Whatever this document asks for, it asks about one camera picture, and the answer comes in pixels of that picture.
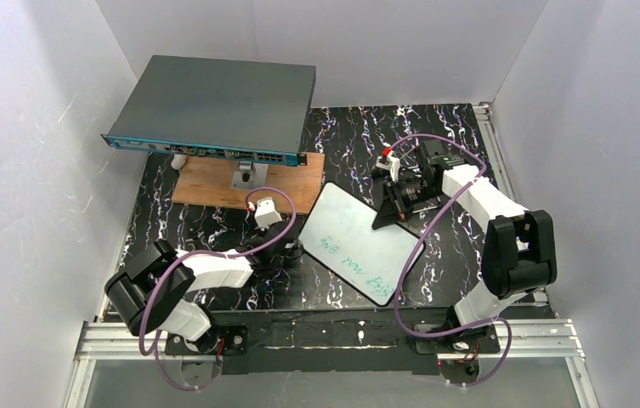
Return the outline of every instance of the electrical wire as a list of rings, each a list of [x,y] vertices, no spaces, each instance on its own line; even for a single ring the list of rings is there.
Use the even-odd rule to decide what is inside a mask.
[[[252,255],[253,253],[260,252],[260,251],[264,250],[265,248],[275,244],[285,234],[287,234],[290,231],[292,226],[295,224],[295,220],[297,219],[297,209],[295,208],[295,203],[292,202],[292,199],[281,190],[277,190],[277,189],[272,188],[272,187],[259,187],[259,188],[255,189],[255,190],[252,190],[249,193],[247,193],[247,195],[245,197],[245,203],[247,204],[247,207],[249,207],[250,196],[252,194],[254,194],[254,193],[259,192],[259,191],[273,191],[273,192],[279,194],[280,196],[283,196],[287,200],[287,202],[290,203],[290,207],[292,208],[292,217],[290,218],[290,221],[287,223],[287,226],[276,237],[272,238],[271,240],[265,242],[264,244],[262,244],[262,245],[260,245],[260,246],[258,246],[256,248],[250,249],[250,250],[242,252],[242,253],[225,254],[225,253],[221,253],[221,252],[208,251],[208,250],[204,250],[204,249],[187,252],[187,253],[185,253],[185,255],[182,255],[181,257],[175,259],[174,262],[172,262],[167,267],[167,270],[165,270],[162,273],[162,275],[160,276],[160,279],[157,281],[157,283],[155,285],[155,288],[152,290],[152,292],[150,294],[150,298],[147,299],[147,305],[144,307],[144,313],[142,314],[142,321],[141,321],[141,323],[139,325],[139,352],[142,355],[150,355],[150,354],[154,353],[155,361],[157,363],[157,367],[159,367],[159,370],[160,370],[160,373],[161,373],[162,377],[164,377],[165,381],[167,381],[170,385],[172,385],[176,389],[181,389],[183,391],[199,391],[199,390],[202,390],[205,387],[209,386],[210,384],[214,383],[215,380],[217,380],[217,378],[219,378],[219,376],[222,374],[222,372],[220,370],[219,374],[217,374],[217,376],[215,376],[212,379],[210,379],[208,382],[205,382],[202,385],[195,385],[195,386],[184,386],[184,385],[176,383],[172,378],[170,378],[169,375],[164,371],[164,367],[162,367],[161,362],[160,362],[158,346],[159,346],[159,341],[160,341],[160,336],[161,336],[161,330],[157,330],[156,331],[155,339],[152,342],[152,344],[150,345],[150,347],[149,348],[144,348],[144,337],[147,334],[147,323],[150,320],[150,312],[152,310],[152,307],[155,305],[155,302],[157,300],[157,296],[161,292],[161,288],[167,282],[167,279],[169,279],[169,276],[186,259],[193,258],[193,257],[199,256],[199,255],[209,255],[209,256],[213,256],[213,257],[227,258],[227,259],[246,257],[246,256],[249,256],[249,255]]]
[[[445,143],[449,143],[450,145],[453,145],[456,148],[458,148],[460,151],[462,151],[466,155],[472,157],[473,160],[475,160],[480,165],[480,169],[479,169],[479,172],[477,173],[477,175],[470,182],[468,182],[467,184],[463,185],[462,188],[460,188],[442,206],[442,208],[439,209],[439,211],[437,212],[437,215],[434,216],[432,221],[430,221],[430,223],[425,228],[425,230],[420,234],[420,238],[417,240],[417,243],[415,244],[415,247],[412,248],[412,251],[410,252],[410,256],[407,258],[407,261],[405,262],[405,266],[402,268],[402,273],[399,275],[399,280],[397,281],[397,287],[394,290],[394,304],[393,304],[394,319],[395,319],[395,321],[397,321],[397,324],[399,325],[399,327],[405,333],[409,334],[410,336],[419,337],[419,338],[440,338],[440,337],[450,336],[452,334],[456,334],[456,333],[459,333],[459,332],[464,332],[465,330],[472,329],[474,327],[479,327],[479,326],[492,324],[495,321],[502,322],[507,327],[507,346],[505,347],[505,351],[502,353],[502,356],[500,357],[500,360],[497,362],[495,367],[493,367],[492,370],[490,370],[490,372],[487,373],[487,375],[485,375],[484,377],[478,379],[475,382],[471,382],[469,384],[463,384],[463,385],[467,385],[467,386],[475,386],[475,385],[479,385],[481,383],[484,383],[490,377],[495,375],[497,370],[500,369],[500,366],[502,366],[502,363],[507,358],[507,354],[510,352],[510,346],[511,346],[511,344],[513,342],[513,329],[510,327],[510,323],[507,322],[507,320],[505,320],[504,318],[502,318],[500,316],[497,316],[494,319],[493,318],[482,319],[482,320],[474,321],[472,323],[467,323],[466,325],[462,325],[462,326],[456,327],[454,329],[446,330],[446,331],[439,331],[439,332],[436,332],[436,333],[422,333],[422,332],[414,331],[414,330],[410,329],[410,327],[405,325],[405,323],[402,321],[402,317],[399,315],[399,300],[402,297],[402,285],[405,283],[405,279],[407,278],[407,274],[410,273],[410,269],[411,269],[413,261],[415,260],[415,256],[420,251],[420,248],[422,248],[422,245],[424,244],[424,242],[427,240],[428,236],[432,232],[434,225],[436,223],[438,223],[439,219],[442,218],[442,216],[447,212],[447,210],[450,208],[450,206],[455,201],[457,201],[458,198],[460,198],[462,193],[464,193],[465,191],[469,190],[470,187],[472,187],[473,184],[477,180],[479,180],[480,177],[482,177],[484,172],[487,170],[487,164],[482,159],[480,159],[479,156],[475,155],[470,150],[468,150],[465,146],[462,146],[461,144],[458,144],[454,140],[443,138],[442,136],[438,136],[436,134],[429,134],[429,133],[414,133],[414,134],[410,134],[410,135],[404,136],[404,138],[398,139],[396,142],[394,142],[390,146],[390,149],[394,149],[395,147],[397,147],[402,142],[405,142],[406,140],[417,139],[417,138],[438,139],[438,140],[441,140],[441,141],[443,141]]]

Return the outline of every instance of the wooden board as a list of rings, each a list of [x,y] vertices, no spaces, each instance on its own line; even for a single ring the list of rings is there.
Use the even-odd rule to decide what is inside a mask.
[[[307,166],[289,167],[269,165],[264,185],[287,193],[295,203],[297,212],[309,213],[322,188],[322,170],[325,155],[307,153]],[[179,180],[174,187],[172,201],[197,206],[246,208],[247,190],[232,189],[232,175],[237,170],[237,161],[188,157],[182,167]],[[263,191],[252,196],[252,200],[272,196],[278,210],[290,213],[289,203],[279,194]]]

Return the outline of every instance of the purple cable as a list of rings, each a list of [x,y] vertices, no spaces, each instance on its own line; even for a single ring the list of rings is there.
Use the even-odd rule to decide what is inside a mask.
[[[205,388],[206,386],[210,385],[211,383],[213,383],[218,377],[219,375],[217,375],[216,377],[213,377],[211,380],[209,380],[208,382],[205,382],[202,385],[198,385],[198,386],[194,386],[194,387],[186,387],[184,385],[180,385],[177,384],[176,382],[174,382],[168,375],[167,373],[164,371],[164,369],[161,366],[160,363],[160,357],[159,357],[159,351],[158,351],[158,344],[160,341],[160,336],[161,336],[161,330],[157,330],[157,334],[155,336],[155,340],[152,342],[152,344],[150,345],[149,349],[145,349],[144,348],[144,336],[146,336],[147,334],[147,322],[150,319],[150,311],[152,310],[152,307],[155,305],[155,301],[157,300],[157,295],[160,292],[160,289],[164,286],[165,282],[167,281],[167,279],[169,279],[169,275],[172,274],[172,272],[187,258],[191,258],[197,255],[210,255],[213,257],[218,257],[218,258],[228,258],[228,259],[234,259],[234,258],[242,258],[242,257],[246,257],[247,255],[252,255],[253,253],[256,252],[260,252],[263,249],[275,244],[277,241],[279,241],[283,236],[285,236],[285,234],[287,232],[290,231],[290,229],[292,228],[292,226],[295,224],[295,219],[297,218],[297,209],[295,208],[295,203],[292,202],[292,199],[285,194],[283,191],[281,190],[277,190],[275,188],[272,187],[260,187],[258,189],[252,190],[249,193],[247,193],[247,196],[245,197],[245,203],[247,205],[249,205],[249,199],[250,196],[258,191],[274,191],[275,193],[285,197],[285,199],[287,200],[287,202],[290,203],[290,207],[292,208],[292,217],[290,218],[289,223],[287,223],[287,226],[275,237],[272,238],[271,240],[265,242],[264,244],[253,248],[249,251],[246,252],[242,252],[242,253],[236,253],[236,254],[228,254],[225,255],[223,253],[220,252],[215,252],[215,251],[208,251],[208,250],[204,250],[204,249],[200,249],[197,251],[191,251],[191,252],[187,252],[185,253],[185,255],[182,255],[181,257],[175,259],[174,262],[172,262],[169,267],[167,267],[167,270],[164,271],[164,273],[162,273],[162,275],[160,276],[160,279],[157,281],[157,284],[155,286],[155,288],[152,290],[152,293],[150,294],[150,298],[147,299],[147,305],[144,307],[144,313],[142,315],[142,321],[139,325],[139,352],[142,355],[150,355],[152,354],[152,352],[154,352],[155,355],[155,360],[157,362],[157,367],[159,367],[160,369],[160,373],[162,374],[162,376],[164,377],[164,379],[173,387],[177,388],[177,389],[181,389],[184,391],[196,391],[196,390],[200,390]]]
[[[472,153],[470,150],[468,150],[464,146],[458,144],[457,142],[455,142],[453,140],[450,140],[450,139],[447,139],[447,138],[443,138],[443,137],[438,136],[436,134],[429,134],[429,133],[414,133],[414,134],[410,134],[410,135],[407,135],[404,138],[400,138],[399,140],[394,142],[392,144],[392,146],[390,146],[390,148],[394,150],[394,148],[397,145],[399,145],[400,143],[402,143],[402,142],[404,142],[404,141],[406,141],[408,139],[415,139],[415,138],[438,139],[438,140],[442,140],[443,142],[449,143],[449,144],[455,146],[456,148],[460,149],[463,153],[465,153],[468,156],[472,157],[477,163],[479,163],[480,169],[479,169],[479,172],[477,173],[477,175],[474,177],[474,179],[472,181],[470,181],[469,183],[463,185],[462,188],[459,189],[442,206],[442,208],[439,209],[437,215],[434,216],[432,221],[430,221],[430,224],[428,224],[427,228],[425,228],[424,232],[422,232],[422,234],[420,235],[420,238],[419,238],[419,240],[417,240],[417,243],[415,244],[415,247],[412,248],[412,252],[410,252],[410,256],[407,258],[407,262],[405,262],[405,266],[402,268],[402,273],[399,276],[399,280],[397,282],[397,287],[394,290],[394,305],[393,305],[394,319],[397,321],[397,324],[399,325],[399,327],[401,327],[402,330],[405,331],[405,333],[407,333],[407,334],[409,334],[409,335],[411,335],[413,337],[419,337],[419,338],[445,337],[445,336],[449,336],[449,335],[456,334],[456,333],[459,333],[459,332],[463,332],[463,331],[465,331],[467,329],[471,329],[473,327],[492,324],[495,320],[501,321],[507,327],[507,346],[505,347],[505,351],[502,353],[502,357],[500,357],[500,360],[497,362],[497,365],[495,365],[495,367],[486,376],[480,378],[479,380],[477,380],[475,382],[471,382],[471,383],[467,384],[467,386],[479,385],[481,383],[484,383],[487,379],[492,377],[497,372],[497,370],[500,368],[502,363],[505,361],[505,358],[507,357],[507,354],[510,351],[510,345],[513,342],[513,331],[512,331],[512,328],[510,327],[510,324],[507,322],[507,320],[505,320],[505,319],[503,319],[503,318],[498,316],[498,317],[496,317],[494,319],[492,319],[492,318],[482,319],[482,320],[474,321],[472,323],[467,323],[466,325],[459,326],[459,327],[456,327],[454,329],[450,329],[450,330],[446,330],[446,331],[440,331],[440,332],[437,332],[437,333],[420,333],[419,331],[414,331],[414,330],[410,329],[410,327],[406,326],[405,323],[403,323],[402,318],[399,315],[399,298],[402,296],[402,285],[403,285],[403,283],[405,283],[405,278],[407,278],[407,274],[410,273],[410,268],[411,268],[411,265],[412,265],[412,261],[415,259],[416,254],[420,251],[420,248],[422,248],[422,244],[428,238],[428,236],[430,235],[430,232],[432,232],[432,229],[433,229],[434,225],[436,223],[438,223],[439,219],[442,218],[442,216],[447,212],[447,210],[450,208],[452,203],[457,201],[457,199],[460,198],[462,193],[464,193],[465,191],[469,190],[470,187],[473,186],[475,181],[484,174],[484,172],[487,170],[487,164],[485,164],[485,162],[482,159],[480,159],[477,155]]]

